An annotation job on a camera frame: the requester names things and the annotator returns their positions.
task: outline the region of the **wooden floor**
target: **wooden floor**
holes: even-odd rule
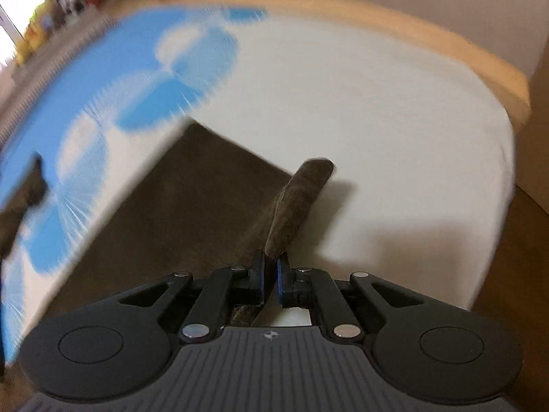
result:
[[[524,412],[549,411],[549,214],[519,188],[474,310],[521,341],[524,364],[512,399]]]

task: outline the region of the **gray ridged surface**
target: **gray ridged surface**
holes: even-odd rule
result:
[[[274,331],[277,337],[265,334]],[[444,406],[411,398],[373,369],[360,348],[334,344],[318,327],[227,327],[211,343],[187,345],[139,392],[105,403],[74,404],[35,395],[24,412],[516,412],[503,398]]]

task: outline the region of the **folded brown fabric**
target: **folded brown fabric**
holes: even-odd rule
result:
[[[29,207],[42,201],[46,190],[47,184],[42,177],[42,158],[36,155],[23,182],[0,212],[0,260],[9,256],[25,213]]]
[[[45,316],[59,315],[170,272],[208,277],[253,252],[283,251],[329,178],[327,160],[296,175],[263,161],[197,123],[120,205],[100,231]],[[257,310],[243,309],[250,323]],[[7,368],[4,408],[28,399],[18,364]]]

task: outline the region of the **round metal bolt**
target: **round metal bolt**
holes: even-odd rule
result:
[[[356,338],[360,332],[361,330],[356,325],[350,323],[342,323],[334,327],[334,334],[340,338]]]
[[[207,325],[204,325],[203,323],[190,323],[189,325],[183,327],[183,330],[181,330],[181,332],[188,338],[196,339],[203,338],[204,336],[208,335],[210,329]]]

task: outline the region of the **crosshair logo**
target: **crosshair logo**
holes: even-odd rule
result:
[[[280,334],[278,334],[276,331],[269,330],[263,336],[265,336],[269,341],[272,341],[273,339],[278,338],[280,336]]]

